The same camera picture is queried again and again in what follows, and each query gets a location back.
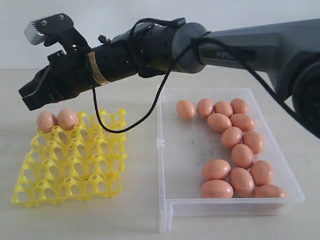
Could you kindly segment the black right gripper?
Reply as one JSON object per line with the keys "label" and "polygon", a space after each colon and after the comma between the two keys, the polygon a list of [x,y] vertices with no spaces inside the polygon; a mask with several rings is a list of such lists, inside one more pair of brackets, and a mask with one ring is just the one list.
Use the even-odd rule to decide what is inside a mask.
{"label": "black right gripper", "polygon": [[96,86],[89,57],[85,51],[78,49],[52,57],[49,65],[39,70],[18,92],[27,108],[33,111],[75,98]]}

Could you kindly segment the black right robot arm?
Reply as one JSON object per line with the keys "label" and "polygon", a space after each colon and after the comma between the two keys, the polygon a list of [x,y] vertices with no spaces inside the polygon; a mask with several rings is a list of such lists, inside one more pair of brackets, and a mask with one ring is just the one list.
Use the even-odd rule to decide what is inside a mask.
{"label": "black right robot arm", "polygon": [[207,65],[248,71],[307,131],[320,135],[320,21],[299,20],[211,32],[184,18],[143,18],[113,39],[90,47],[70,17],[32,21],[32,45],[62,46],[49,64],[19,89],[31,111],[138,75],[195,74]]}

